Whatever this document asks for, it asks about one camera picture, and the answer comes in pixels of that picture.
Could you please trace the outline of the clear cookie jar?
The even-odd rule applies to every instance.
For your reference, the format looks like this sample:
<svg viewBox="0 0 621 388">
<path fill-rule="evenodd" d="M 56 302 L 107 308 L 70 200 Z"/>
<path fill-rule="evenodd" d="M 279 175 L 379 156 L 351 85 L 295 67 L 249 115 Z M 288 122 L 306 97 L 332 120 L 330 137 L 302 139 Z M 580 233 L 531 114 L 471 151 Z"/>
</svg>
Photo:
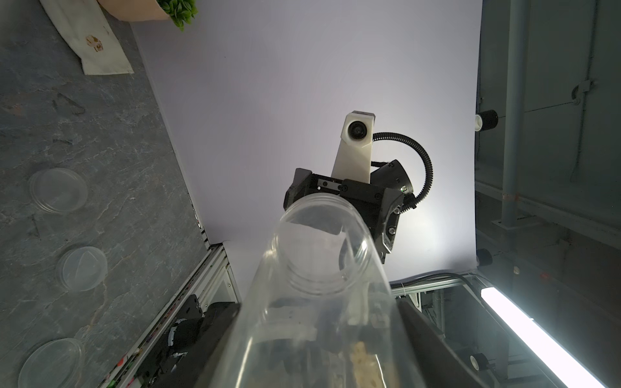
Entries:
<svg viewBox="0 0 621 388">
<path fill-rule="evenodd" d="M 213 387 L 422 387 L 423 374 L 362 217 L 313 194 L 279 221 Z"/>
</svg>

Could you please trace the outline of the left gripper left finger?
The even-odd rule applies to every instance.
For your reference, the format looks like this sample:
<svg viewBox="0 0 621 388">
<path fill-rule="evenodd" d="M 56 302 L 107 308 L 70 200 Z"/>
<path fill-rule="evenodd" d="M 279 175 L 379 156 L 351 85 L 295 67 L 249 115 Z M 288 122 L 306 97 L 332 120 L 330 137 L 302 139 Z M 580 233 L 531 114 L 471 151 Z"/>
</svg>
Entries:
<svg viewBox="0 0 621 388">
<path fill-rule="evenodd" d="M 240 307 L 240 303 L 234 302 L 216 302 L 209 307 L 193 326 L 196 335 L 186 354 L 154 387 L 208 387 Z"/>
</svg>

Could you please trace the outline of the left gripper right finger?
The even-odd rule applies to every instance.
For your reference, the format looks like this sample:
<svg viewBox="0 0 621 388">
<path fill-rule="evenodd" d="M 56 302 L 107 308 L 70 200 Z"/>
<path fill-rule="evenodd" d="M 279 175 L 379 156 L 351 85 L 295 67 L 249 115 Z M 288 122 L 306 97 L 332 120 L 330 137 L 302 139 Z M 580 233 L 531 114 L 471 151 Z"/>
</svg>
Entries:
<svg viewBox="0 0 621 388">
<path fill-rule="evenodd" d="M 410 299 L 398 297 L 396 305 L 427 387 L 488 387 L 433 330 Z"/>
</svg>

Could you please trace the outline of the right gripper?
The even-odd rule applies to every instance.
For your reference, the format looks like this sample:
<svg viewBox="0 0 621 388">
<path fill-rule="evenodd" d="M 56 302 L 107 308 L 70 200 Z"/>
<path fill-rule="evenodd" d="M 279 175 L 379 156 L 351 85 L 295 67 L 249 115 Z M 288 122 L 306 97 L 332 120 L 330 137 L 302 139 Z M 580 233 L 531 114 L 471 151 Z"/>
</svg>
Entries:
<svg viewBox="0 0 621 388">
<path fill-rule="evenodd" d="M 316 193 L 341 197 L 357 210 L 382 263 L 393 250 L 400 215 L 415 207 L 412 184 L 403 167 L 379 167 L 370 174 L 368 184 L 298 168 L 283 207 L 287 210 L 297 200 Z"/>
</svg>

